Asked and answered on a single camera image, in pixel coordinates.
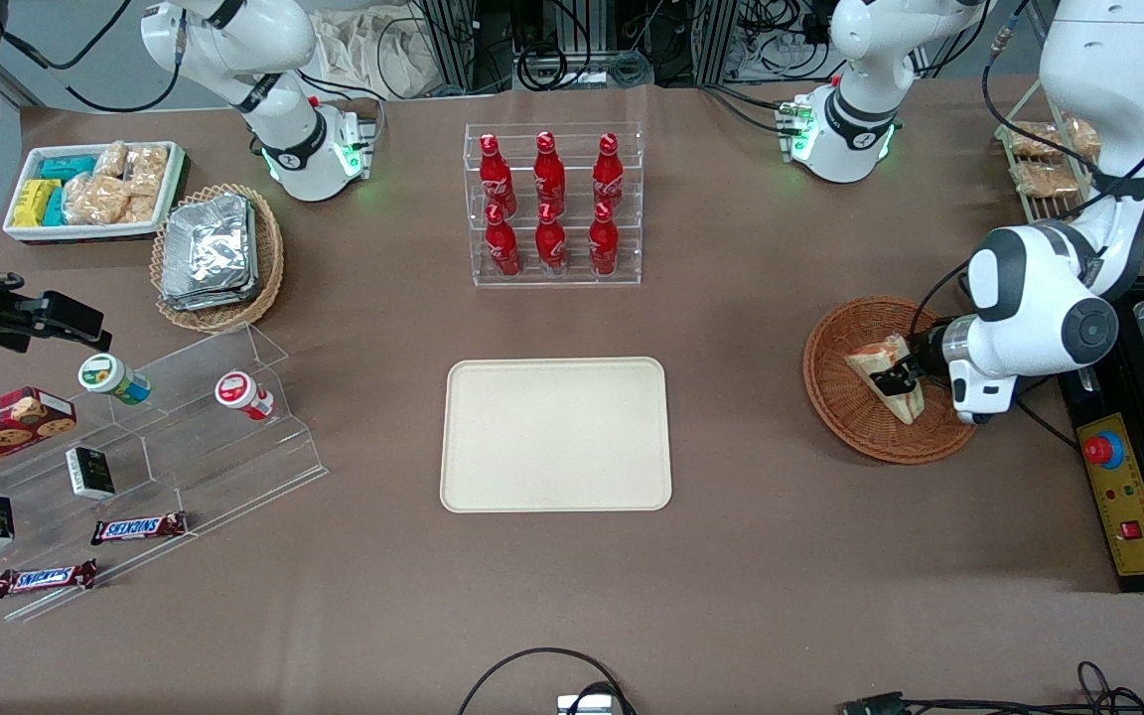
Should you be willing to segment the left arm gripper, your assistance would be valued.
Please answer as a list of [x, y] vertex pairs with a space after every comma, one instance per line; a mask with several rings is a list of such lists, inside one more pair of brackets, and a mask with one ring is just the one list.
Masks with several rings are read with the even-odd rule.
[[943, 317], [931, 321], [925, 329], [917, 329], [907, 337], [909, 353], [903, 358], [903, 370], [884, 370], [873, 374], [873, 386], [885, 397], [909, 394], [909, 384], [929, 380], [934, 383], [948, 383], [948, 362], [943, 353], [945, 331], [953, 317]]

